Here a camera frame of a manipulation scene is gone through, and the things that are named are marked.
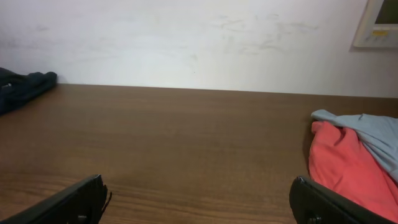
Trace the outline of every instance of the table surface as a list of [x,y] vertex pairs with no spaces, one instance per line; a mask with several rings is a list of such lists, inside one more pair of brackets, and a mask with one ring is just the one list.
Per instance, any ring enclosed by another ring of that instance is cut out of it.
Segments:
[[294,223],[317,109],[398,117],[398,100],[59,85],[0,117],[0,219],[102,174],[101,223]]

